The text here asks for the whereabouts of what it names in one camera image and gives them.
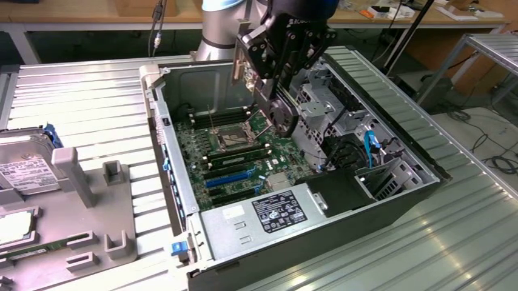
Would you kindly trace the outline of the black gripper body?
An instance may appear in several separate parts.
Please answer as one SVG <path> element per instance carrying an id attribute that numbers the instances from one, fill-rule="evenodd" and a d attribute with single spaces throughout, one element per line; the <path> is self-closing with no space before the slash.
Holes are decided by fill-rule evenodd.
<path id="1" fill-rule="evenodd" d="M 287 16 L 302 23 L 327 25 L 329 19 L 337 11 L 335 0 L 309 1 L 267 1 L 266 13 L 262 16 L 261 24 L 275 22 L 275 19 Z"/>

